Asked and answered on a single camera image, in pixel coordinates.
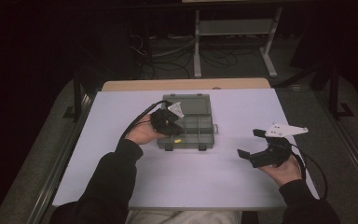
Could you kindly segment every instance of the gray toolbox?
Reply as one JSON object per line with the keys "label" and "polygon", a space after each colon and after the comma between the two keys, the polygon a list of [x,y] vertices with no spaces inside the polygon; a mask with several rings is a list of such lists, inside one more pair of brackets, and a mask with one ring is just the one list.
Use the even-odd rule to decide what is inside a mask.
{"label": "gray toolbox", "polygon": [[184,133],[158,139],[159,148],[166,151],[175,148],[197,148],[205,151],[207,148],[213,148],[213,120],[209,94],[170,94],[164,95],[163,99],[173,104],[181,103],[185,117],[175,123],[182,127]]}

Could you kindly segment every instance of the black sleeve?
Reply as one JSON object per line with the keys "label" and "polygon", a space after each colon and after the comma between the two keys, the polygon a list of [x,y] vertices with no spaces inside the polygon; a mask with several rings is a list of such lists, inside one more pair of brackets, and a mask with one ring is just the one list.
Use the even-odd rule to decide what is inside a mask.
{"label": "black sleeve", "polygon": [[104,155],[70,215],[70,223],[125,223],[135,186],[135,163],[143,156],[130,140]]}
{"label": "black sleeve", "polygon": [[294,180],[280,188],[287,204],[283,215],[283,224],[336,224],[339,218],[324,199],[313,197],[305,180]]}

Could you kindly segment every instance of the white tabletop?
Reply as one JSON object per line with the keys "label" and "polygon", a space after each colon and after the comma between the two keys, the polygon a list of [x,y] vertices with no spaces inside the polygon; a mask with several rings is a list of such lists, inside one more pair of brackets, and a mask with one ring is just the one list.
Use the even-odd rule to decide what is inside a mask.
{"label": "white tabletop", "polygon": [[[170,93],[210,94],[213,124],[218,125],[219,133],[214,136],[213,148],[207,151],[166,152],[156,141],[142,146],[144,155],[136,164],[130,209],[285,207],[274,181],[237,154],[237,148],[252,154],[267,148],[265,139],[253,136],[253,129],[266,130],[274,121],[287,124],[273,89],[98,92],[53,205],[77,201],[99,159],[115,150],[127,126],[163,94]],[[288,140],[296,143],[293,137]],[[309,175],[307,182],[319,198]]]}

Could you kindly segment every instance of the dark background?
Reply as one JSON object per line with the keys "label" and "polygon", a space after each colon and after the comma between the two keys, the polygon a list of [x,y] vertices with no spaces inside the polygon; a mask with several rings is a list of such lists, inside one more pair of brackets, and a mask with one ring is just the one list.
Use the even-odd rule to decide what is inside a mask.
{"label": "dark background", "polygon": [[[76,3],[86,5],[88,1]],[[93,3],[103,5],[103,1]],[[271,13],[244,12],[230,16]],[[149,35],[158,38],[188,35],[194,31],[193,14],[60,11],[52,1],[0,1],[0,203],[55,98],[74,73],[80,75],[88,93],[94,93],[106,80],[136,79],[143,61],[132,54],[129,35],[146,34],[140,21]],[[219,10],[203,15],[227,13]],[[358,90],[358,3],[285,7],[278,34],[300,36],[304,30],[292,65],[307,69],[329,60]]]}

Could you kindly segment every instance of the person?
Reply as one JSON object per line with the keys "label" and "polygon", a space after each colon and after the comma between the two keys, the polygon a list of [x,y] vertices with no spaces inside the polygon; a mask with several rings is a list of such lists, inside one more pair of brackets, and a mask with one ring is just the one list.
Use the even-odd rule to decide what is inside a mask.
{"label": "person", "polygon": [[[126,222],[135,185],[135,164],[143,156],[139,146],[165,137],[157,133],[148,120],[150,115],[143,117],[124,139],[119,140],[115,152],[101,158],[80,199],[58,207],[50,218],[51,224]],[[339,223],[331,205],[312,196],[306,181],[301,179],[294,157],[279,167],[264,166],[259,169],[280,187],[279,191],[287,204],[282,223]]]}

